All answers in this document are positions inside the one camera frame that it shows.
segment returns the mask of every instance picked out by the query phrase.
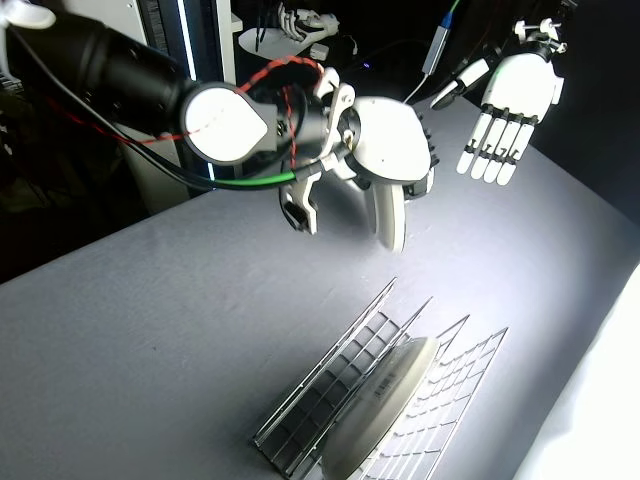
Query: table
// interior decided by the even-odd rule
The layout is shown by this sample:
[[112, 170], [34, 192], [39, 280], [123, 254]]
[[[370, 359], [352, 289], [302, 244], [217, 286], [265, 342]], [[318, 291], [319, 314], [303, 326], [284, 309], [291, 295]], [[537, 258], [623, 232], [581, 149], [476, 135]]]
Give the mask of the table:
[[326, 181], [315, 237], [274, 192], [212, 192], [2, 285], [0, 478], [279, 478], [248, 439], [393, 276], [394, 318], [435, 297], [414, 335], [510, 327], [434, 478], [511, 478], [640, 232], [532, 148], [505, 188], [456, 174], [477, 115], [426, 113], [442, 163], [402, 255]]

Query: robotic arm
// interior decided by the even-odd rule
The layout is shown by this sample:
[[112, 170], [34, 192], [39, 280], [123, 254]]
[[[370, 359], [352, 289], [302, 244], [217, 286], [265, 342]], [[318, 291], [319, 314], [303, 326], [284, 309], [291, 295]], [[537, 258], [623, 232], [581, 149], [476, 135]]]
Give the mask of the robotic arm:
[[560, 100], [564, 79], [556, 76], [551, 61], [567, 45], [559, 41], [558, 27], [550, 18], [539, 26], [516, 23], [514, 33], [520, 43], [516, 54], [499, 64], [498, 54], [472, 63], [434, 98], [431, 108], [448, 106], [498, 65], [482, 98], [478, 123], [458, 162], [458, 173], [465, 174], [473, 163], [474, 179], [499, 185], [511, 180], [535, 126], [549, 106]]
[[[318, 70], [313, 91], [296, 85], [262, 89], [258, 101], [252, 88], [259, 78], [242, 87], [194, 82], [172, 59], [95, 20], [22, 0], [8, 0], [0, 10], [5, 75], [15, 75], [63, 105], [73, 100], [71, 108], [92, 114], [174, 178], [201, 189], [282, 187], [283, 210], [298, 229], [313, 234], [317, 220], [311, 188], [323, 172], [334, 171], [367, 191], [380, 240], [390, 250], [402, 250], [405, 197], [424, 193], [428, 188], [422, 185], [430, 186], [433, 179], [429, 144], [412, 108], [385, 98], [356, 99], [353, 87], [341, 84], [335, 70], [295, 57], [288, 60]], [[283, 63], [274, 61], [264, 72]], [[327, 108], [323, 100], [329, 95]], [[239, 164], [258, 152], [280, 158], [291, 150], [292, 170], [212, 182], [154, 157], [114, 122], [154, 136], [182, 132], [176, 136], [216, 165]]]

